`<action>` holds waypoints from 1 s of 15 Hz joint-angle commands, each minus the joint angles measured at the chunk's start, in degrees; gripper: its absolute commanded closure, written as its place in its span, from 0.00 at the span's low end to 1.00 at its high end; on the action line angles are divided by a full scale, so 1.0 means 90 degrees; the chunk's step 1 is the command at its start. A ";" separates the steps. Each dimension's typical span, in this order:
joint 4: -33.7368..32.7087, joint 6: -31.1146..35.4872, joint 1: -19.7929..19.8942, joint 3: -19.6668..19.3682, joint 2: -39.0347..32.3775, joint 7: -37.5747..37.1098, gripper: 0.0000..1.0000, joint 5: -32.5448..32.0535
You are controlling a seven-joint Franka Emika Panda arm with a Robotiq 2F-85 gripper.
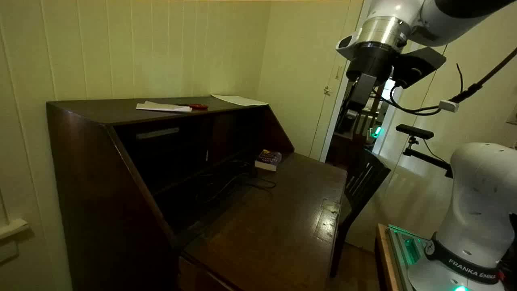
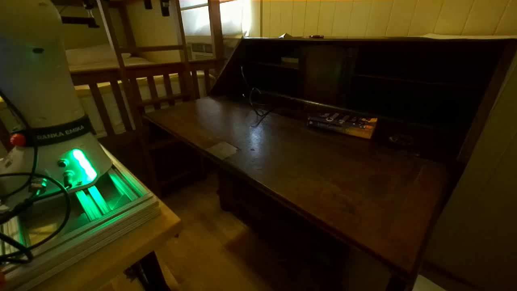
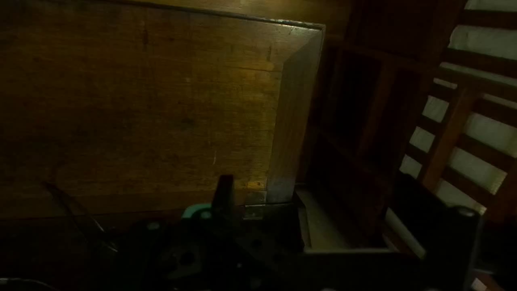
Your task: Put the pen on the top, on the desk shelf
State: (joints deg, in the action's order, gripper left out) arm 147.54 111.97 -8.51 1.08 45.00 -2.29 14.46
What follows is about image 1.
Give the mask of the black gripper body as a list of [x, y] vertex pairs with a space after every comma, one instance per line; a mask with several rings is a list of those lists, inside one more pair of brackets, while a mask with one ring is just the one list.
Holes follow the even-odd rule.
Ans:
[[430, 47], [409, 53], [400, 53], [390, 45], [377, 42], [354, 44], [345, 48], [350, 60], [346, 105], [364, 108], [377, 86], [393, 79], [403, 89], [411, 87], [430, 73], [437, 71], [447, 57]]

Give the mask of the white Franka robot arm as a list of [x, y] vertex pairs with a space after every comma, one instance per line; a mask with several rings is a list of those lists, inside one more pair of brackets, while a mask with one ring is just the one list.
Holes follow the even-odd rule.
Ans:
[[[346, 105], [358, 111], [387, 81], [409, 87], [445, 63], [437, 52], [516, 0], [375, 0], [338, 42], [350, 60]], [[451, 157], [453, 196], [438, 231], [409, 267], [416, 291], [505, 291], [501, 259], [516, 241], [517, 150], [471, 142]]]

